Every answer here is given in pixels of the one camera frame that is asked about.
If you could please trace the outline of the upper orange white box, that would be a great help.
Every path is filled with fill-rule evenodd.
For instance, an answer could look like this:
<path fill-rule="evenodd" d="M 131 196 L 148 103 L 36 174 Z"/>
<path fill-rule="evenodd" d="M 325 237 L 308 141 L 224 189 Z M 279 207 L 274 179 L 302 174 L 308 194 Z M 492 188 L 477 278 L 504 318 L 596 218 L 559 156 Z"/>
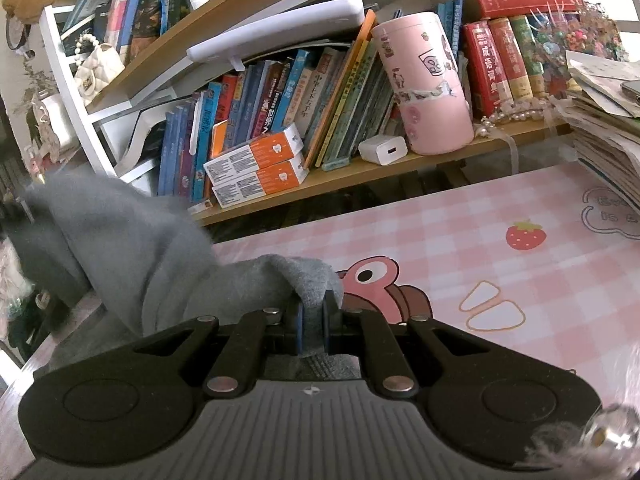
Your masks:
<path fill-rule="evenodd" d="M 303 151 L 304 142 L 295 124 L 283 131 L 266 133 L 222 152 L 204 164 L 212 185 L 292 159 Z"/>

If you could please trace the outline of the wooden white bookshelf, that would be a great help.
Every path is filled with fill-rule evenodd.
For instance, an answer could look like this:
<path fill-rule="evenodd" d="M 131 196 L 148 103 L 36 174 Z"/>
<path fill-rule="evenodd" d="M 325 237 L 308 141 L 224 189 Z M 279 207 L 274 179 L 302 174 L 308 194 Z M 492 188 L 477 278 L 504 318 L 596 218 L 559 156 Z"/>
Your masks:
<path fill-rule="evenodd" d="M 474 136 L 454 54 L 427 4 L 422 90 L 381 36 L 401 0 L 207 0 L 89 91 L 62 35 L 80 0 L 40 18 L 47 57 L 94 171 L 192 203 L 212 224 L 568 131 L 550 110 Z"/>

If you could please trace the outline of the grey knit garment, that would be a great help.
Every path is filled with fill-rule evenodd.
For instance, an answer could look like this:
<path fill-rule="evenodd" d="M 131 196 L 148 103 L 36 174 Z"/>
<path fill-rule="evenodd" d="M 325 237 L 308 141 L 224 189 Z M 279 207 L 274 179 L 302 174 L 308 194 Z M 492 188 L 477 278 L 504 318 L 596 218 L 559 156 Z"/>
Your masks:
<path fill-rule="evenodd" d="M 54 350 L 56 370 L 203 315 L 224 325 L 244 314 L 303 306 L 303 350 L 267 362 L 274 380 L 355 379 L 349 356 L 329 356 L 321 337 L 336 272 L 317 259 L 263 255 L 219 262 L 208 234 L 176 200 L 150 197 L 114 178 L 61 172 L 1 205 L 1 231 L 24 274 L 66 306 L 88 294 L 100 306 Z"/>

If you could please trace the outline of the pink cylindrical tumbler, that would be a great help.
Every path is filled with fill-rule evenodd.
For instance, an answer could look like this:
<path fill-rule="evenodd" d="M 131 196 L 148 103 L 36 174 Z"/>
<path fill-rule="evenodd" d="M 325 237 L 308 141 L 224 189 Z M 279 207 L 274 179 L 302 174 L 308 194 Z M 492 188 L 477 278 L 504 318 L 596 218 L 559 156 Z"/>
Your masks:
<path fill-rule="evenodd" d="M 411 151 L 431 156 L 469 145 L 474 130 L 457 64 L 438 15 L 393 18 L 371 30 Z"/>

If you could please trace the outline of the white USB charger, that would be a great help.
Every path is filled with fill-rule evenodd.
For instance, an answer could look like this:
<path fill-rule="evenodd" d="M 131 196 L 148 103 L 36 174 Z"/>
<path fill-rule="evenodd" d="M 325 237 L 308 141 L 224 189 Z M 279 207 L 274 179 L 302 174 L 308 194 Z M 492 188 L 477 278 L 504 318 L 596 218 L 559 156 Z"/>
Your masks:
<path fill-rule="evenodd" d="M 408 146 L 403 136 L 378 134 L 360 142 L 358 153 L 365 162 L 388 166 L 407 156 Z"/>

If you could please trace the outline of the lower orange white box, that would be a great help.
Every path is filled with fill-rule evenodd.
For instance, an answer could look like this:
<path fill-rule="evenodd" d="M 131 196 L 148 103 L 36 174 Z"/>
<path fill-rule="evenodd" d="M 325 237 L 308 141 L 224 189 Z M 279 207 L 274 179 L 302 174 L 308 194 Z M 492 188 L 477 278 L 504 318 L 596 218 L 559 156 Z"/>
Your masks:
<path fill-rule="evenodd" d="M 304 167 L 303 157 L 296 155 L 284 162 L 214 184 L 213 194 L 218 205 L 227 209 L 297 188 L 306 180 L 308 174 L 309 170 Z"/>

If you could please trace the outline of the white desk lamp head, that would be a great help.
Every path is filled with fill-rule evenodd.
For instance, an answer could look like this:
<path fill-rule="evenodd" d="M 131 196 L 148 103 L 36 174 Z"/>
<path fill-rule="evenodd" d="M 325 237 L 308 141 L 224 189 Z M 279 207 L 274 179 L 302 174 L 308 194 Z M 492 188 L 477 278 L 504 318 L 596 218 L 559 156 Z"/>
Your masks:
<path fill-rule="evenodd" d="M 229 62 L 244 72 L 244 61 L 277 48 L 322 39 L 354 29 L 364 21 L 362 0 L 331 0 L 303 6 L 229 29 L 186 50 L 193 63 Z"/>

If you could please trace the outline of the orange white box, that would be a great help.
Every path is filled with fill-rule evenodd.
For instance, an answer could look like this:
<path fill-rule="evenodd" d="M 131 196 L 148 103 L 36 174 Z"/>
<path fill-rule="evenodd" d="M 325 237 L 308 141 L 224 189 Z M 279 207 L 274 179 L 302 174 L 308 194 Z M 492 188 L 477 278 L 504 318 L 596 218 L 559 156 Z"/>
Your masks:
<path fill-rule="evenodd" d="M 227 209 L 297 188 L 306 180 L 308 174 L 309 170 L 304 167 L 303 157 L 296 155 L 284 162 L 214 184 L 213 194 L 218 205 Z"/>
<path fill-rule="evenodd" d="M 266 133 L 222 152 L 204 164 L 212 185 L 292 159 L 303 151 L 304 142 L 295 124 L 283 131 Z"/>

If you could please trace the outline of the stack of papers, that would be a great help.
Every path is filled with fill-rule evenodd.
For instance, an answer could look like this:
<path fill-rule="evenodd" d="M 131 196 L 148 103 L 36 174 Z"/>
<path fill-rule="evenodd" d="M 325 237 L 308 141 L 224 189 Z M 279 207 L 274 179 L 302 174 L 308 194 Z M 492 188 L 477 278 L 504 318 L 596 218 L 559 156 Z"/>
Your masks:
<path fill-rule="evenodd" d="M 578 160 L 633 210 L 639 209 L 639 64 L 568 51 L 578 85 L 553 101 L 574 130 Z"/>

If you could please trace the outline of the red thick dictionary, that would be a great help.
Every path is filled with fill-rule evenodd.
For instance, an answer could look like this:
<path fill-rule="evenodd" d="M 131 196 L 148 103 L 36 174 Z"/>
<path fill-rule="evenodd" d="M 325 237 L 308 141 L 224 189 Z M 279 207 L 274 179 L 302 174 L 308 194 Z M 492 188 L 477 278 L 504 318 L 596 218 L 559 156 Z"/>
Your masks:
<path fill-rule="evenodd" d="M 469 59 L 472 100 L 478 117 L 490 116 L 512 101 L 506 72 L 486 21 L 463 26 L 464 53 Z"/>

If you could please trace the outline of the pink checkered table mat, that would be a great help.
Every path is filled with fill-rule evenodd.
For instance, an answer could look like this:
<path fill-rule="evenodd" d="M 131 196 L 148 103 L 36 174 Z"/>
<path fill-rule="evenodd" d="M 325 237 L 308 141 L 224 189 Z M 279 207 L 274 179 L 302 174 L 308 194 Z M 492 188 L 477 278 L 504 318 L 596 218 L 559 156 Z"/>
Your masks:
<path fill-rule="evenodd" d="M 639 216 L 576 164 L 454 188 L 230 240 L 225 263 L 318 258 L 346 292 L 400 318 L 422 290 L 434 317 L 572 370 L 605 403 L 639 401 Z"/>

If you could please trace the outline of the white quilted handbag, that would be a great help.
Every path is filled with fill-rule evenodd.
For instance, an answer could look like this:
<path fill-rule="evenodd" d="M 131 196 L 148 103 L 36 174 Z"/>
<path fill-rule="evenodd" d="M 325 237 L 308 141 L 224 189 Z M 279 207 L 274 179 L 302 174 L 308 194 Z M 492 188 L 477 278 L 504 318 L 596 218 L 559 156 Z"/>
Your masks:
<path fill-rule="evenodd" d="M 74 76 L 84 104 L 90 104 L 124 69 L 125 65 L 116 49 L 109 44 L 99 44 L 78 67 Z"/>

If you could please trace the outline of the row of leaning books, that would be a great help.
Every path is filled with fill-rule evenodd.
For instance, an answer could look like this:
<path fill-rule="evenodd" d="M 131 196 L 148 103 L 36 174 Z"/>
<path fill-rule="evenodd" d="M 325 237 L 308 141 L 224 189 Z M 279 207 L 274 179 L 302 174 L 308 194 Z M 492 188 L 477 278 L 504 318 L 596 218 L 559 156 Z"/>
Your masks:
<path fill-rule="evenodd" d="M 330 99 L 348 97 L 349 84 L 375 59 L 367 10 L 355 38 L 316 41 L 260 56 L 177 103 L 156 125 L 160 135 L 157 195 L 194 204 L 215 202 L 204 164 L 222 152 L 295 124 L 306 144 L 318 133 Z"/>

